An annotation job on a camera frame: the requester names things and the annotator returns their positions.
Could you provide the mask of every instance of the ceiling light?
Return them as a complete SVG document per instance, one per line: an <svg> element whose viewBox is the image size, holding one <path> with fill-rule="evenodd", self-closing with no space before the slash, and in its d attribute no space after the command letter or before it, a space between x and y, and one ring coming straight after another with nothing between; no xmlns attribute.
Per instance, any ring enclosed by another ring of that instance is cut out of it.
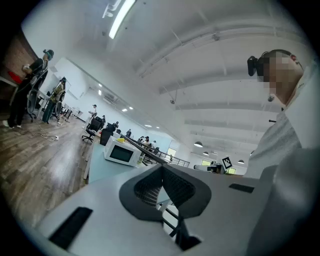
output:
<svg viewBox="0 0 320 256"><path fill-rule="evenodd" d="M201 143L200 141L197 141L196 143L194 143L194 145L195 145L196 147L199 147L199 148L202 148L202 147L203 147L203 145L202 145L202 143Z"/></svg>
<svg viewBox="0 0 320 256"><path fill-rule="evenodd" d="M134 5L135 2L136 0L125 0L118 15L115 17L115 20L110 29L109 37L111 37L112 39L115 38L122 21L124 20L130 8Z"/></svg>

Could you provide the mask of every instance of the wooden floor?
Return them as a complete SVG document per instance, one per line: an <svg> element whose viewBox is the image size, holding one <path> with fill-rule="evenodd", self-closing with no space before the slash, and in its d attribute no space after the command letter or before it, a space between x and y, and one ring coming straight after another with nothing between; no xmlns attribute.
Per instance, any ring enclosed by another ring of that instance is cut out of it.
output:
<svg viewBox="0 0 320 256"><path fill-rule="evenodd" d="M0 185L13 215L36 226L67 197L86 185L86 152L91 142L82 141L84 124L70 118L62 125L36 120L47 135L58 135L49 142L39 126L24 117L22 128L8 129L0 124Z"/></svg>

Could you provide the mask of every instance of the microwave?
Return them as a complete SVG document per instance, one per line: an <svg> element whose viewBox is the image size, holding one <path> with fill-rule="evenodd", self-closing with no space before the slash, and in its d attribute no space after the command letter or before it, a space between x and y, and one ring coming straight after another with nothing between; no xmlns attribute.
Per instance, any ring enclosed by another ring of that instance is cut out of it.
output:
<svg viewBox="0 0 320 256"><path fill-rule="evenodd" d="M127 166L136 166L141 151L128 142L119 142L110 136L104 147L104 158Z"/></svg>

